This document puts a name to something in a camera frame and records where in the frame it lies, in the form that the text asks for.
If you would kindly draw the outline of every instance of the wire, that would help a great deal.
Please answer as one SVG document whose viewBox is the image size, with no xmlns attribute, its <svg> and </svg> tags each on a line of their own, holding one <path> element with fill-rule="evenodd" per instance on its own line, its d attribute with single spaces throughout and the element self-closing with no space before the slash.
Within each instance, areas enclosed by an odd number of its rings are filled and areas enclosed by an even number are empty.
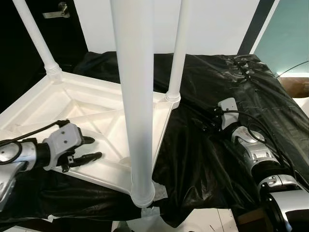
<svg viewBox="0 0 309 232">
<path fill-rule="evenodd" d="M 29 136 L 31 136 L 31 135 L 37 134 L 37 133 L 39 133 L 39 132 L 41 132 L 41 131 L 44 131 L 44 130 L 46 130 L 46 129 L 48 129 L 48 128 L 51 128 L 51 127 L 54 126 L 54 125 L 58 125 L 58 126 L 61 127 L 61 126 L 65 125 L 65 124 L 67 124 L 67 123 L 69 123 L 69 122 L 70 122 L 70 121 L 68 121 L 68 120 L 58 120 L 58 121 L 53 122 L 53 123 L 51 123 L 51 124 L 49 124 L 49 125 L 47 125 L 47 126 L 45 126 L 45 127 L 42 127 L 42 128 L 40 128 L 40 129 L 38 129 L 38 130 L 32 131 L 32 132 L 27 133 L 27 134 L 24 134 L 24 135 L 19 136 L 19 137 L 17 137 L 17 138 L 14 138 L 14 139 L 7 139 L 7 140 L 1 141 L 1 142 L 0 142 L 0 147 L 1 147 L 1 146 L 8 145 L 8 144 L 12 144 L 12 143 L 13 143 L 13 144 L 16 144 L 16 145 L 18 146 L 18 152 L 17 152 L 17 154 L 16 154 L 14 157 L 12 157 L 11 159 L 9 159 L 9 160 L 7 160 L 7 161 L 0 161 L 0 165 L 5 165 L 5 164 L 8 164 L 8 163 L 12 163 L 14 160 L 16 160 L 16 159 L 20 156 L 20 154 L 21 154 L 23 148 L 22 148 L 22 146 L 21 146 L 21 143 L 18 142 L 18 140 L 21 140 L 21 139 L 24 139 L 24 138 L 29 137 Z"/>
<path fill-rule="evenodd" d="M 250 123 L 249 125 L 248 125 L 248 132 L 249 132 L 249 134 L 256 140 L 256 141 L 258 141 L 258 142 L 260 142 L 260 143 L 263 143 L 263 144 L 266 144 L 267 142 L 266 142 L 266 140 L 261 140 L 261 139 L 259 139 L 258 137 L 256 137 L 255 135 L 254 135 L 254 133 L 252 132 L 252 130 L 251 130 L 251 126 L 252 125 L 255 125 L 257 128 L 259 128 L 260 130 L 261 130 L 261 128 L 258 126 L 258 125 L 256 125 L 256 124 L 253 124 L 253 123 Z"/>
<path fill-rule="evenodd" d="M 302 63 L 300 63 L 300 64 L 297 64 L 297 65 L 291 67 L 291 68 L 288 69 L 287 71 L 285 71 L 285 72 L 281 73 L 280 75 L 278 75 L 276 78 L 278 79 L 282 74 L 284 74 L 284 73 L 286 73 L 286 72 L 292 70 L 293 68 L 296 68 L 296 67 L 298 67 L 298 66 L 300 66 L 300 65 L 302 65 L 302 64 L 305 64 L 305 63 L 307 63 L 307 62 L 309 62 L 309 60 L 307 60 L 307 61 L 305 61 L 305 62 L 302 62 Z"/>
<path fill-rule="evenodd" d="M 279 147 L 275 143 L 275 140 L 273 139 L 272 134 L 270 133 L 270 131 L 264 126 L 264 124 L 259 119 L 257 119 L 256 117 L 254 117 L 254 116 L 252 116 L 252 115 L 250 115 L 250 114 L 248 114 L 246 112 L 243 112 L 243 111 L 238 111 L 238 110 L 224 110 L 224 111 L 221 111 L 221 114 L 227 114 L 227 113 L 238 113 L 240 115 L 245 115 L 245 116 L 253 119 L 254 121 L 256 121 L 259 124 L 259 129 L 261 129 L 261 131 L 263 131 L 263 133 L 266 134 L 266 136 L 269 138 L 271 143 L 274 145 L 275 150 L 277 152 L 277 155 L 280 158 L 282 167 L 284 167 L 284 160 L 286 160 L 286 162 L 290 166 L 290 170 L 292 172 L 293 177 L 296 179 L 296 174 L 295 174 L 293 162 L 283 152 L 281 152 L 281 150 L 279 149 Z M 248 132 L 250 133 L 251 136 L 253 136 L 254 139 L 257 139 L 257 141 L 259 141 L 259 139 L 256 136 L 254 136 L 254 134 L 251 131 L 251 124 L 248 125 Z"/>
</svg>

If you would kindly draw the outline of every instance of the door handle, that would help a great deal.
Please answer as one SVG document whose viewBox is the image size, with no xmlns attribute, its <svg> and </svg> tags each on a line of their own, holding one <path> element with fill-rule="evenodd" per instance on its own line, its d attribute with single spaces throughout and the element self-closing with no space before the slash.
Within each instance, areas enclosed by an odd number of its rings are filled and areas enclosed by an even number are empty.
<svg viewBox="0 0 309 232">
<path fill-rule="evenodd" d="M 70 17 L 70 13 L 68 11 L 68 6 L 65 2 L 60 2 L 58 4 L 58 9 L 59 11 L 56 12 L 47 12 L 47 13 L 43 13 L 44 18 L 69 18 Z"/>
</svg>

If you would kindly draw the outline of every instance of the robotic arm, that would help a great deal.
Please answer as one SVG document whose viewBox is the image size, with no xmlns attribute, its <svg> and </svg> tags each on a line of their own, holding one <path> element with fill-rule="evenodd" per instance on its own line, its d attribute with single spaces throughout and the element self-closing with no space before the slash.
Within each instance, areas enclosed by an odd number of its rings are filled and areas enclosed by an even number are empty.
<svg viewBox="0 0 309 232">
<path fill-rule="evenodd" d="M 43 131 L 53 125 L 59 129 L 51 133 L 42 143 L 35 138 L 19 142 L 18 140 Z M 101 152 L 83 155 L 74 158 L 75 149 L 91 144 L 95 140 L 83 136 L 79 127 L 70 121 L 57 121 L 47 127 L 24 136 L 0 142 L 0 212 L 3 210 L 15 185 L 15 176 L 18 172 L 29 171 L 33 168 L 43 167 L 50 170 L 56 166 L 67 172 L 70 167 L 77 167 L 95 161 L 102 157 Z"/>
<path fill-rule="evenodd" d="M 218 103 L 222 130 L 243 154 L 255 180 L 274 231 L 304 231 L 309 228 L 309 193 L 295 180 L 291 169 L 281 165 L 266 146 L 263 135 L 240 125 L 234 98 Z"/>
</svg>

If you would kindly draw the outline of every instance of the white wall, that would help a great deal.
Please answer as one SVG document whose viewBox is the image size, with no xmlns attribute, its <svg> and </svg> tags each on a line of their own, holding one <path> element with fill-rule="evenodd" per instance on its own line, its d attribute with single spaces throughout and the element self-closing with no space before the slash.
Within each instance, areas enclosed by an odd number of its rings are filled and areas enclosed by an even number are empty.
<svg viewBox="0 0 309 232">
<path fill-rule="evenodd" d="M 188 54 L 236 54 L 259 0 L 192 0 Z M 154 0 L 154 51 L 173 52 L 181 0 Z M 88 50 L 115 51 L 110 0 L 74 0 Z"/>
</svg>

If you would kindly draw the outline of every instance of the black plastic sheet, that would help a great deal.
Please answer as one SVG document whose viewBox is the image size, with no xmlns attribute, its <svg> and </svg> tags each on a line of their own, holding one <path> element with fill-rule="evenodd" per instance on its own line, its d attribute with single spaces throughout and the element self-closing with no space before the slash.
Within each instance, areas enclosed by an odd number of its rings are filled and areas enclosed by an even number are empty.
<svg viewBox="0 0 309 232">
<path fill-rule="evenodd" d="M 154 90 L 168 89 L 172 54 L 154 56 Z M 74 73 L 119 83 L 115 52 L 88 53 Z M 155 165 L 153 180 L 168 198 L 154 202 L 162 218 L 178 226 L 194 208 L 232 208 L 241 214 L 259 207 L 255 183 L 242 155 L 218 131 L 213 108 L 234 97 L 239 110 L 259 118 L 309 182 L 309 119 L 255 55 L 187 55 L 180 106 L 173 110 Z M 243 125 L 250 120 L 239 116 Z M 0 222 L 29 218 L 129 220 L 140 217 L 128 195 L 44 171 L 20 173 Z"/>
</svg>

